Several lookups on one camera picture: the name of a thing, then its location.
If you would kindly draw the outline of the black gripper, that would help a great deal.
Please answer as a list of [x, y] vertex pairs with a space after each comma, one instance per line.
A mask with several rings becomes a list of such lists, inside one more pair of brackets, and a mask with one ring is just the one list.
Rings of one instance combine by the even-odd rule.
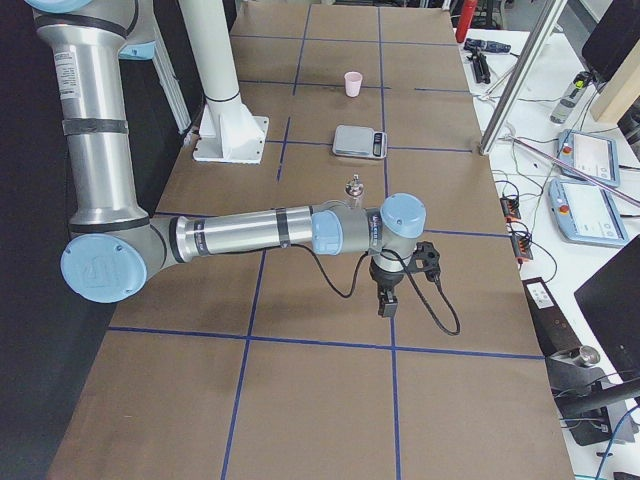
[[393, 292], [395, 286], [404, 279], [404, 271], [387, 271], [372, 260], [369, 265], [369, 274], [377, 285], [378, 315], [380, 317], [394, 317], [398, 308], [398, 300]]

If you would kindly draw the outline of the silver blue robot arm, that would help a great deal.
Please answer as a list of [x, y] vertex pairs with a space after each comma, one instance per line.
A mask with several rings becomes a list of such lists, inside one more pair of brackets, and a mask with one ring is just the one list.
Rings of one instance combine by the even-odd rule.
[[426, 209], [398, 193], [378, 208], [343, 201], [210, 218], [153, 219], [137, 201], [119, 62], [152, 54], [149, 1], [35, 1], [38, 36], [52, 49], [77, 197], [61, 255], [68, 286], [97, 303], [136, 294], [160, 271], [197, 257], [299, 247], [312, 256], [356, 253], [370, 264], [379, 314], [395, 286], [439, 256], [422, 240]]

